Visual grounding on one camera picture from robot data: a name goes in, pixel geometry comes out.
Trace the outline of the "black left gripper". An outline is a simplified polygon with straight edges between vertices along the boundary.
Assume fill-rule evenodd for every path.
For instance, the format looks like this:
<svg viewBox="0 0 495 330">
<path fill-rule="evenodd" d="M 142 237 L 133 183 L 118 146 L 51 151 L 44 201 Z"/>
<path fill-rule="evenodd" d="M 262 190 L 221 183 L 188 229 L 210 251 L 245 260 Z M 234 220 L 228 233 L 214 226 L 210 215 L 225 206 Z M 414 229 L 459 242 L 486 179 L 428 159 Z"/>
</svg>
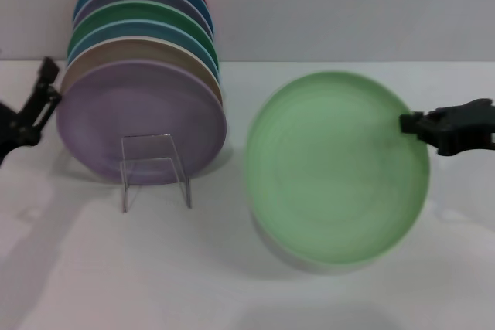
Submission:
<svg viewBox="0 0 495 330">
<path fill-rule="evenodd" d="M 54 60 L 44 57 L 32 93 L 20 112 L 1 104 L 1 164 L 11 151 L 22 145 L 39 144 L 44 127 L 62 99 L 53 86 L 59 72 Z"/>
</svg>

